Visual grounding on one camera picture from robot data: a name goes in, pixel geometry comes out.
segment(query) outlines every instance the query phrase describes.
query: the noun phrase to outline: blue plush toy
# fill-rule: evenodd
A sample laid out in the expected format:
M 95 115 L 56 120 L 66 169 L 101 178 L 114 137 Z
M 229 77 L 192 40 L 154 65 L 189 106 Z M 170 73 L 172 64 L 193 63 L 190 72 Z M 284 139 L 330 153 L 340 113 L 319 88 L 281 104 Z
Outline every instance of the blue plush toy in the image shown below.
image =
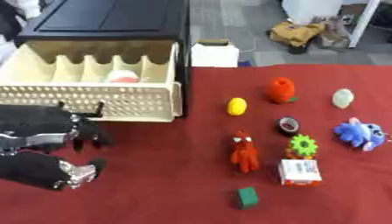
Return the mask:
M 361 147 L 364 151 L 372 151 L 385 142 L 385 133 L 380 126 L 373 123 L 361 123 L 353 117 L 348 123 L 343 122 L 333 129 L 339 139 L 351 143 L 353 147 Z

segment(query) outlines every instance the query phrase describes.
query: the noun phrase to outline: green cube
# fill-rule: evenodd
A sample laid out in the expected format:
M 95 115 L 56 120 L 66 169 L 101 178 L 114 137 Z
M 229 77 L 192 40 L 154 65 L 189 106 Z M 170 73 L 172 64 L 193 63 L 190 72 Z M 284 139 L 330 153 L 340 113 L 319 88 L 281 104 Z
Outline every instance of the green cube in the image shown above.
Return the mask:
M 258 198 L 253 187 L 247 187 L 238 190 L 240 209 L 246 209 L 257 205 Z

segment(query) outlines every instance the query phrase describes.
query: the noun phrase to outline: drawer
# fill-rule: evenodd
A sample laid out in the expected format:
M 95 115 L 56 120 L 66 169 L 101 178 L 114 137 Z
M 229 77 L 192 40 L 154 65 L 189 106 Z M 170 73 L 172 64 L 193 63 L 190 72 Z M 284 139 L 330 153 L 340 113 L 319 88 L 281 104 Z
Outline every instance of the drawer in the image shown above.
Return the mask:
M 66 104 L 103 121 L 170 122 L 181 116 L 175 82 L 177 43 L 169 40 L 29 41 L 0 68 L 0 103 Z M 113 71 L 134 72 L 139 82 L 108 82 Z

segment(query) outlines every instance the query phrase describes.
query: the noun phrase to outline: red fabric surface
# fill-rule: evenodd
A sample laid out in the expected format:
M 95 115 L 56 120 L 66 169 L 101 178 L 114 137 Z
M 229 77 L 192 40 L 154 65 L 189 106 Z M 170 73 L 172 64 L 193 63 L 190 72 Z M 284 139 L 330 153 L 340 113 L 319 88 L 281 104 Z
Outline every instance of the red fabric surface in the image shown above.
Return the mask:
M 187 119 L 173 123 L 111 123 L 116 146 L 57 155 L 82 163 L 105 157 L 107 170 L 79 190 L 49 192 L 0 181 L 1 222 L 125 223 L 388 223 L 392 206 L 392 151 L 388 143 L 358 153 L 333 141 L 332 128 L 351 116 L 392 131 L 392 67 L 271 66 L 193 69 Z M 298 101 L 275 105 L 263 86 L 276 76 L 294 80 Z M 332 106 L 338 88 L 355 93 L 347 109 Z M 226 114 L 232 97 L 248 101 L 245 115 Z M 324 182 L 315 188 L 280 186 L 276 164 L 288 139 L 274 121 L 294 116 L 301 133 L 318 141 Z M 230 137 L 252 135 L 261 168 L 242 174 L 229 162 Z M 234 207 L 235 189 L 253 186 L 259 205 Z

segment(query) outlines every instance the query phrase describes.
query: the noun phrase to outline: toy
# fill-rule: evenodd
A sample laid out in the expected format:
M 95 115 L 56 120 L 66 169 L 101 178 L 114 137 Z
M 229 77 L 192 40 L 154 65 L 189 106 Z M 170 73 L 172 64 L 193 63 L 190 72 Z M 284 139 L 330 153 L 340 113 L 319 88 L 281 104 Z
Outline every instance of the toy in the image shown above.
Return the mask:
M 257 149 L 253 146 L 252 138 L 244 131 L 238 131 L 233 137 L 235 142 L 231 162 L 240 166 L 240 171 L 247 173 L 259 168 Z
M 289 141 L 287 158 L 313 159 L 317 154 L 316 141 L 308 136 L 297 135 Z
M 254 207 L 258 203 L 255 188 L 247 187 L 238 190 L 238 200 L 240 209 Z
M 346 88 L 339 89 L 333 94 L 332 103 L 340 109 L 347 108 L 354 100 L 354 94 Z
M 275 103 L 294 102 L 294 83 L 284 77 L 275 78 L 267 88 L 268 98 Z
M 233 98 L 227 105 L 227 113 L 231 116 L 240 116 L 246 109 L 247 102 L 242 98 Z
M 317 186 L 322 181 L 316 160 L 283 159 L 278 170 L 283 186 Z
M 286 137 L 293 137 L 299 132 L 299 122 L 293 117 L 285 116 L 277 120 L 276 129 Z
M 362 123 L 355 117 L 335 127 L 333 132 L 339 139 L 353 147 L 361 147 L 363 151 L 372 151 L 385 142 L 385 133 L 377 124 Z
M 130 70 L 116 70 L 108 74 L 107 82 L 139 82 L 139 77 Z

